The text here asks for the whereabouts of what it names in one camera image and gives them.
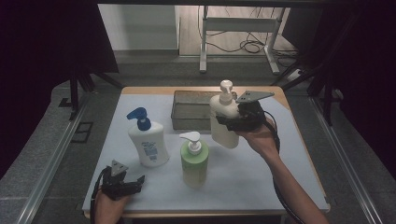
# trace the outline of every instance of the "white tabletop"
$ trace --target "white tabletop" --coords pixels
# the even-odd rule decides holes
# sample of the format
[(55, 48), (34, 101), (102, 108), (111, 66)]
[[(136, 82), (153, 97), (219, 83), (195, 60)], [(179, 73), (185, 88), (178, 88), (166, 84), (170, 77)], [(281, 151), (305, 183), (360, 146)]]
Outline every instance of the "white tabletop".
[[(300, 185), (323, 211), (330, 209), (318, 182), (315, 168), (295, 126), (291, 112), (274, 98), (260, 100), (262, 108), (276, 119), (280, 138), (280, 156)], [(276, 197), (271, 172), (265, 161), (240, 137), (239, 146), (228, 149), (211, 139), (210, 132), (201, 132), (209, 145), (207, 179), (199, 189), (191, 189), (182, 179), (180, 147), (185, 141), (178, 137), (183, 131), (172, 128), (173, 95), (122, 94), (110, 124), (102, 153), (92, 177), (82, 209), (90, 210), (93, 185), (100, 172), (112, 160), (129, 167), (125, 182), (146, 176), (142, 191), (126, 205), (126, 213), (236, 213), (284, 214)], [(143, 106), (148, 118), (164, 127), (165, 144), (170, 160), (159, 167), (147, 168), (139, 163), (137, 151), (128, 130), (136, 120), (126, 115)]]

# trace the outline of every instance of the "blue pump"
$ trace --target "blue pump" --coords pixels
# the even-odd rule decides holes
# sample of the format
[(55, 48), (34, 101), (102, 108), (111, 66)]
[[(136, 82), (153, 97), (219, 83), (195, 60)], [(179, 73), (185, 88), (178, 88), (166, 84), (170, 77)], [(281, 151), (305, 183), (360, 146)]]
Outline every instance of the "blue pump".
[(126, 116), (127, 119), (137, 119), (137, 128), (140, 131), (147, 131), (151, 128), (151, 121), (148, 119), (148, 112), (144, 107), (138, 107)]

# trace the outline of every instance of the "wooden floor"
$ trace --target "wooden floor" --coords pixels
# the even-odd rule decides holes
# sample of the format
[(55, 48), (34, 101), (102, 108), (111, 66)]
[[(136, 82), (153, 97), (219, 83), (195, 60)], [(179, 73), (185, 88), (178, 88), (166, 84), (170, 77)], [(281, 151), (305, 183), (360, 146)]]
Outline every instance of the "wooden floor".
[[(208, 10), (208, 17), (233, 17), (233, 18), (276, 18), (280, 8), (260, 8), (260, 7), (210, 7)], [(202, 30), (202, 17), (204, 14), (203, 7), (191, 7), (191, 6), (180, 6), (180, 46), (179, 54), (182, 56), (196, 56), (200, 54), (201, 46), (201, 30)], [(279, 29), (279, 34), (276, 37), (276, 43), (274, 49), (295, 49), (283, 36), (281, 32), (283, 30), (284, 22), (287, 19), (289, 10), (286, 9), (283, 23)], [(208, 55), (264, 55), (262, 49), (263, 46), (259, 47), (253, 45), (247, 45), (248, 51), (258, 53), (251, 53), (246, 50), (240, 49), (240, 44), (243, 41), (259, 39), (262, 43), (268, 43), (269, 37), (272, 34), (267, 33), (252, 33), (249, 35), (246, 32), (226, 32), (219, 34), (220, 32), (207, 32), (207, 43), (212, 43), (219, 48), (211, 45), (206, 45)]]

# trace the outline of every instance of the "pump bottle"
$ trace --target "pump bottle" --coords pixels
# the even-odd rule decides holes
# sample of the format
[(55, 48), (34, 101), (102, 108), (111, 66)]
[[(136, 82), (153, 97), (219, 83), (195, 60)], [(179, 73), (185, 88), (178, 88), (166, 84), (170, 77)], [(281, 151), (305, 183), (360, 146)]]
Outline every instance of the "pump bottle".
[(127, 115), (127, 119), (137, 119), (137, 125), (128, 134), (136, 147), (140, 163), (147, 167), (159, 166), (169, 160), (163, 138), (163, 126), (147, 118), (144, 107), (138, 107)]
[(198, 132), (181, 133), (179, 137), (188, 140), (180, 149), (184, 183), (191, 188), (199, 188), (206, 180), (209, 148), (205, 141), (200, 140)]
[(227, 126), (219, 124), (216, 116), (228, 119), (239, 117), (238, 105), (233, 98), (231, 90), (233, 83), (230, 80), (223, 80), (220, 83), (221, 93), (210, 99), (210, 130), (212, 138), (220, 145), (227, 148), (235, 148), (239, 144), (239, 136), (228, 131)]

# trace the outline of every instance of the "cream bottle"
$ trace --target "cream bottle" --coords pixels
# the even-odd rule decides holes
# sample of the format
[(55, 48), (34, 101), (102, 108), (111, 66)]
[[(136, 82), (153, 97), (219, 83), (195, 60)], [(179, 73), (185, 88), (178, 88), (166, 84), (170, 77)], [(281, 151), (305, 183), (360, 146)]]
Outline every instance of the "cream bottle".
[(179, 137), (187, 139), (180, 149), (184, 183), (191, 188), (199, 188), (206, 180), (209, 147), (200, 140), (198, 132), (181, 133)]
[(127, 115), (127, 119), (137, 119), (137, 125), (128, 134), (136, 147), (140, 163), (147, 167), (159, 166), (169, 161), (163, 137), (163, 126), (147, 118), (144, 107), (138, 107)]
[(220, 83), (221, 93), (210, 99), (210, 131), (213, 140), (227, 148), (235, 148), (239, 144), (239, 136), (228, 131), (226, 125), (219, 124), (216, 116), (236, 119), (239, 117), (238, 105), (233, 98), (231, 90), (233, 83), (230, 80), (223, 80)]

